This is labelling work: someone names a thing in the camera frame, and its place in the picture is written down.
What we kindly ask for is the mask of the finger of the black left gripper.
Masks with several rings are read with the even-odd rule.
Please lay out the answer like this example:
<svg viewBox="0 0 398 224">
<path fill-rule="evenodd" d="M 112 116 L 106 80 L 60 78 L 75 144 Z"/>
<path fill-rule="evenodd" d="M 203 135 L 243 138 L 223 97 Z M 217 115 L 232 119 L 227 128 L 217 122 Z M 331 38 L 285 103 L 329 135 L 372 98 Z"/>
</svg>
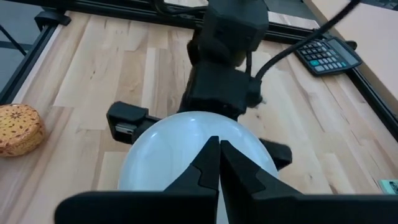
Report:
<svg viewBox="0 0 398 224">
<path fill-rule="evenodd" d="M 259 140 L 267 149 L 277 170 L 281 170 L 292 163 L 292 151 L 288 145 L 268 141 L 262 138 Z"/>
<path fill-rule="evenodd" d="M 106 113 L 111 135 L 115 141 L 133 145 L 134 142 L 161 118 L 149 115 L 147 108 L 114 102 Z"/>
</svg>

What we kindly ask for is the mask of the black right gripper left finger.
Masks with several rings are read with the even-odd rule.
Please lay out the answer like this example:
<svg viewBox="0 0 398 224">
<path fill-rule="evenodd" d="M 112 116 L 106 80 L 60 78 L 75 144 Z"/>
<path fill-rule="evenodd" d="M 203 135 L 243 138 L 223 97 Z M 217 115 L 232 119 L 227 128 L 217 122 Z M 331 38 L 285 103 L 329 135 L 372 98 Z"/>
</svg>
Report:
<svg viewBox="0 0 398 224">
<path fill-rule="evenodd" d="M 55 224 L 215 224 L 220 141 L 210 137 L 163 191 L 91 191 L 63 200 Z"/>
</svg>

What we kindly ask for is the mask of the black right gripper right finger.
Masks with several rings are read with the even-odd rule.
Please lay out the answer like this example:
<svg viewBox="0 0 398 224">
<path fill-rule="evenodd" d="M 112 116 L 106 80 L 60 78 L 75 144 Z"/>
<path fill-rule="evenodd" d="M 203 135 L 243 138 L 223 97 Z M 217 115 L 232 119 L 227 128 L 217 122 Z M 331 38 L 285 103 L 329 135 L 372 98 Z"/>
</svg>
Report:
<svg viewBox="0 0 398 224">
<path fill-rule="evenodd" d="M 306 195 L 221 142 L 229 224 L 398 224 L 396 195 Z"/>
</svg>

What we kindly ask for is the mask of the patterned ceramic bowl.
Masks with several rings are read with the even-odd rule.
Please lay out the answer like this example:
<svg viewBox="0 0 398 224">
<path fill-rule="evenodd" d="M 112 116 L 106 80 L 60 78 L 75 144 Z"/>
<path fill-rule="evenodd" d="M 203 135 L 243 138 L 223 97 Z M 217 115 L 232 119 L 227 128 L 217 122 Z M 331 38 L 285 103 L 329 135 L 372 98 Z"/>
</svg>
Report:
<svg viewBox="0 0 398 224">
<path fill-rule="evenodd" d="M 0 157 L 27 154 L 44 137 L 44 122 L 37 110 L 23 104 L 0 106 Z"/>
</svg>

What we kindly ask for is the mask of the black desk calculator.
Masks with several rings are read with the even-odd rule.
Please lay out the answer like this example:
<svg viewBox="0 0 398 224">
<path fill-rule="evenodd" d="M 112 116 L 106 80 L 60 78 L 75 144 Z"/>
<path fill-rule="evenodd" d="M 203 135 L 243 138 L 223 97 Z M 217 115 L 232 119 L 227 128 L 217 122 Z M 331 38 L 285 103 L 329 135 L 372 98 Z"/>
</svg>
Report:
<svg viewBox="0 0 398 224">
<path fill-rule="evenodd" d="M 356 42 L 330 37 L 305 44 L 295 55 L 314 77 L 322 77 L 361 65 L 363 61 L 355 50 Z"/>
</svg>

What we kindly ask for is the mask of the mint green stapler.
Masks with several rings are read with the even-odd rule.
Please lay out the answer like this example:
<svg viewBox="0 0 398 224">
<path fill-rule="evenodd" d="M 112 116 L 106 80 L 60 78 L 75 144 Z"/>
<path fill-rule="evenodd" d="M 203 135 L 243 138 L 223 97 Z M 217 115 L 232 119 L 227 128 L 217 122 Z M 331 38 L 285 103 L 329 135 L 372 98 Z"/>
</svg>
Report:
<svg viewBox="0 0 398 224">
<path fill-rule="evenodd" d="M 398 180 L 380 180 L 379 186 L 385 194 L 398 195 Z"/>
</svg>

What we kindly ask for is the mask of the black aluminium table frame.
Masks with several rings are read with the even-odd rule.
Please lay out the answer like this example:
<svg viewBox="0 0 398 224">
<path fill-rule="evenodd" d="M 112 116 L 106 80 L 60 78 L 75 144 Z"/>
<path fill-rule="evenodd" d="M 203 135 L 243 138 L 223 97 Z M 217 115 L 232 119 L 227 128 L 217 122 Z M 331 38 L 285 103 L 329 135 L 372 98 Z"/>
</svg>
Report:
<svg viewBox="0 0 398 224">
<path fill-rule="evenodd" d="M 65 16 L 65 11 L 84 12 L 101 16 L 116 17 L 153 24 L 181 27 L 193 30 L 200 30 L 203 25 L 205 9 L 193 10 L 193 7 L 181 6 L 177 4 L 165 3 L 166 9 L 175 12 L 182 11 L 176 16 L 162 16 L 157 12 L 151 0 L 5 0 L 50 8 L 42 11 L 35 17 L 36 24 L 40 29 L 40 35 L 30 47 L 28 53 L 21 48 L 10 36 L 9 40 L 22 53 L 25 53 L 23 61 L 20 63 L 12 78 L 7 82 L 3 91 L 0 92 L 0 104 L 10 103 L 20 90 L 22 84 L 32 70 L 38 57 L 47 45 L 50 36 L 54 33 L 58 25 L 67 26 L 71 19 Z M 281 44 L 295 44 L 306 36 L 315 32 L 315 29 L 305 29 L 301 27 L 282 25 L 270 22 L 269 29 L 263 40 L 278 42 Z M 364 96 L 371 108 L 376 112 L 379 119 L 389 130 L 398 142 L 398 118 L 387 107 L 385 102 L 378 96 L 372 85 L 366 80 L 364 75 L 357 68 L 344 70 L 344 73 L 351 79 L 356 88 Z"/>
</svg>

